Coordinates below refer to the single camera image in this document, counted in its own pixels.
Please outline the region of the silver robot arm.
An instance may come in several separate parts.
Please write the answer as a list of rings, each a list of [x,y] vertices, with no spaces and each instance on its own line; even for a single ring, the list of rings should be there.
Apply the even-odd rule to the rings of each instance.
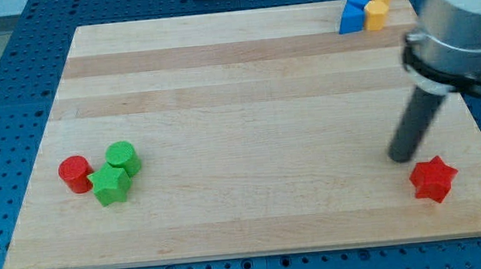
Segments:
[[[417,88],[481,97],[481,0],[424,0],[402,61]]]

